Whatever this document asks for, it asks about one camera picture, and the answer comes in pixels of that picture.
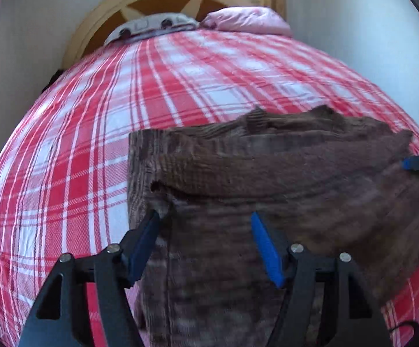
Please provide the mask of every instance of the brown fabric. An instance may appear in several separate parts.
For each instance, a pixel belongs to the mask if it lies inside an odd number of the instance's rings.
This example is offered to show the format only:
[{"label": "brown fabric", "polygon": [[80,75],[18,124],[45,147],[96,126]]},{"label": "brown fabric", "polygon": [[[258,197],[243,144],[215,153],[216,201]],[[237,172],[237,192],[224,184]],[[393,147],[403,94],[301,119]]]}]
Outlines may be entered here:
[{"label": "brown fabric", "polygon": [[419,264],[410,139],[325,106],[132,133],[130,226],[148,207],[163,218],[139,295],[152,345],[266,344],[283,292],[253,242],[255,210],[312,252],[349,252],[384,304]]}]

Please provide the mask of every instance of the arched headboard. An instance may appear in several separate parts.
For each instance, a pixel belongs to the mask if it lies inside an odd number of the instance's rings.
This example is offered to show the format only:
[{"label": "arched headboard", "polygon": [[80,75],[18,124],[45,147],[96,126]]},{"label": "arched headboard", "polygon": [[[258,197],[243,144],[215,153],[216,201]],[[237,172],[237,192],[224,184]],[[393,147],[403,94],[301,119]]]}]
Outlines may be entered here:
[{"label": "arched headboard", "polygon": [[101,47],[121,24],[155,13],[182,12],[197,21],[227,6],[248,6],[249,0],[104,0],[83,20],[68,44],[62,67],[69,68]]}]

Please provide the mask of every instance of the white patterned pillow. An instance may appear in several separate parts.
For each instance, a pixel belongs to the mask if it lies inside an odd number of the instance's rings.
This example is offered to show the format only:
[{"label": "white patterned pillow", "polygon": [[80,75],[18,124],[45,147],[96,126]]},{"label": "white patterned pillow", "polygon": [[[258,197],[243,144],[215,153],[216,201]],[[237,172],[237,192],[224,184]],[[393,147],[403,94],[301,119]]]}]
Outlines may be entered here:
[{"label": "white patterned pillow", "polygon": [[114,40],[138,41],[176,31],[195,30],[199,23],[182,13],[159,13],[122,24],[113,30],[104,46]]}]

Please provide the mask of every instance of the wall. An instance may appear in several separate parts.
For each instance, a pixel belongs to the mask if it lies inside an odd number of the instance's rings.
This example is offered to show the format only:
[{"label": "wall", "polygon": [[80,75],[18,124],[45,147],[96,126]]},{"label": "wall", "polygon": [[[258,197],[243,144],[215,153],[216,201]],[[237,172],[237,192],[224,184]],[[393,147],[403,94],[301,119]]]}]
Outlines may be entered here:
[{"label": "wall", "polygon": [[287,0],[295,37],[377,84],[419,125],[419,12],[410,0]]},{"label": "wall", "polygon": [[101,0],[0,0],[0,151]]}]

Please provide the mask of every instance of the red and white plaid bed sheet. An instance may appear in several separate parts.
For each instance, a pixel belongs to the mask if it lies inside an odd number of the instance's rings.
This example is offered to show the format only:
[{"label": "red and white plaid bed sheet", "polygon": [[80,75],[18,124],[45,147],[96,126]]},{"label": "red and white plaid bed sheet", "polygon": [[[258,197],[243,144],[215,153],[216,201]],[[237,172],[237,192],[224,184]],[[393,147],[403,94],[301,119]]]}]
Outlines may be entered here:
[{"label": "red and white plaid bed sheet", "polygon": [[[95,254],[127,231],[129,132],[227,121],[257,105],[297,113],[321,104],[412,130],[419,154],[419,128],[400,107],[293,39],[199,30],[116,43],[82,60],[40,96],[0,154],[0,339],[18,344],[60,254]],[[382,311],[388,327],[419,322],[419,268]],[[396,330],[394,345],[411,336]]]}]

